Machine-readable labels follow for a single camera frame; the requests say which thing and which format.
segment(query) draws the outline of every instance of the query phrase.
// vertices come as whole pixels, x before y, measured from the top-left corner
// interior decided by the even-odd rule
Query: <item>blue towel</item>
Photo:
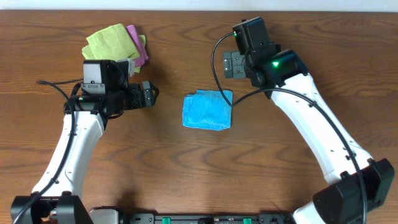
[[[232,102],[232,91],[224,90],[224,94]],[[231,127],[231,112],[232,108],[219,91],[198,90],[196,94],[187,95],[184,99],[182,125],[221,131]]]

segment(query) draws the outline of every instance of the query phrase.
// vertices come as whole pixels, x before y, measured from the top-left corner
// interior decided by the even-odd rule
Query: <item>pink towel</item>
[[[136,28],[133,25],[129,25],[126,27],[127,31],[129,32],[132,41],[137,47],[137,50],[139,52],[139,58],[134,59],[135,66],[141,66],[145,64],[145,61],[148,60],[148,55],[145,50],[145,47],[143,46],[141,40],[138,37]]]

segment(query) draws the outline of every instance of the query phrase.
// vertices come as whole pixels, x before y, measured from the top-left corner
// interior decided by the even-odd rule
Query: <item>wood grain surface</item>
[[[215,42],[241,19],[262,16],[272,39],[294,49],[324,100],[376,160],[398,167],[398,14],[342,12],[0,11],[0,223],[10,223],[16,195],[29,195],[58,143],[64,99],[35,81],[83,76],[86,37],[107,26],[138,26],[150,62],[131,82],[160,89],[153,108],[112,120],[90,162],[87,209],[119,205],[129,212],[257,213],[294,211],[326,187],[298,131],[264,95],[233,109],[231,129],[182,126],[184,96],[216,89]],[[226,80],[237,99],[254,88]],[[72,85],[62,87],[69,92]],[[369,223],[398,222],[395,180]]]

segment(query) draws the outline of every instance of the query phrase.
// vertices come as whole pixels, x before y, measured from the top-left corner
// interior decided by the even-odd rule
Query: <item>yellow-green cloth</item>
[[[146,38],[139,38],[145,46]],[[87,37],[88,45],[83,47],[81,53],[87,60],[121,60],[125,58],[139,58],[139,52],[126,28],[122,24],[116,24],[100,30]],[[135,67],[134,71],[139,73],[141,66]]]

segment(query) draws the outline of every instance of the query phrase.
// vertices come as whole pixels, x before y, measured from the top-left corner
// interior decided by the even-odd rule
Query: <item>green light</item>
[[[279,66],[279,62],[273,62],[272,65],[277,68]]]

